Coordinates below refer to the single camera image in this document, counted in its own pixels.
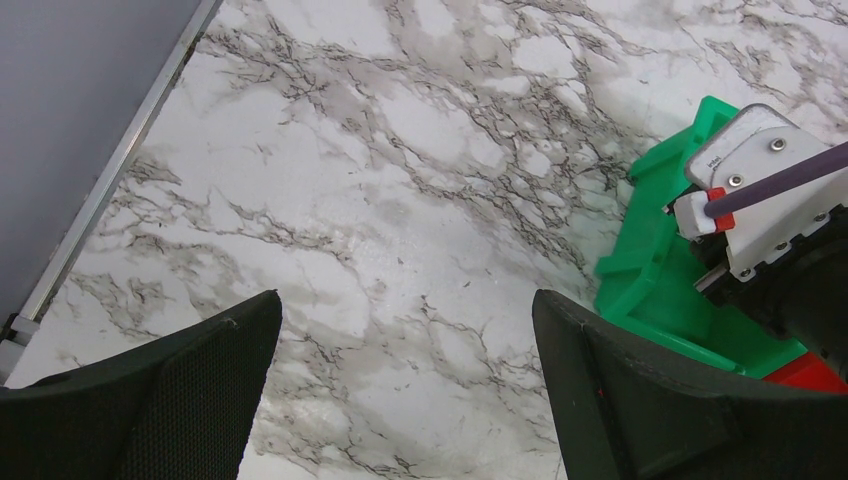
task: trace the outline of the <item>black cable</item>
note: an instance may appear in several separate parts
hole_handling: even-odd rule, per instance
[[[704,207],[704,213],[710,218],[720,218],[846,167],[848,167],[848,142],[708,202]]]

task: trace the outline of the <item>white marble countertop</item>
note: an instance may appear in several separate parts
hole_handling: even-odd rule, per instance
[[[226,0],[9,385],[277,289],[241,478],[563,479],[534,291],[591,301],[704,95],[848,139],[846,11]]]

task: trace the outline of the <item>metal edge strip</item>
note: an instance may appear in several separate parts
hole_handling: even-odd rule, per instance
[[[194,45],[205,32],[209,22],[215,17],[222,1],[202,0],[198,5],[197,10],[180,35],[176,46],[165,60],[150,91],[132,121],[130,121],[121,141],[109,158],[103,173],[100,174],[94,188],[92,188],[82,208],[74,218],[74,222],[56,248],[50,263],[47,264],[44,273],[42,273],[41,278],[24,303],[19,312],[20,316],[40,321],[46,307],[50,304],[50,299],[61,286],[68,270],[79,256],[85,239],[97,225],[100,215],[109,204],[118,182],[128,167],[128,160],[144,140],[151,123],[162,109],[162,105],[188,61],[186,57],[193,52]]]

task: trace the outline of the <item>red plastic container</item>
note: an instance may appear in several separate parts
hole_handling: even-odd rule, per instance
[[[812,353],[798,357],[763,380],[817,392],[848,393],[848,385]]]

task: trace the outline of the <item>green bin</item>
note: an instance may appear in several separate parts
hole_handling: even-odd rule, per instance
[[[693,284],[707,273],[662,208],[688,188],[689,157],[738,109],[713,97],[695,122],[633,164],[635,189],[613,254],[598,262],[595,307],[631,333],[723,370],[763,378],[806,349],[768,336],[735,307],[717,308]]]

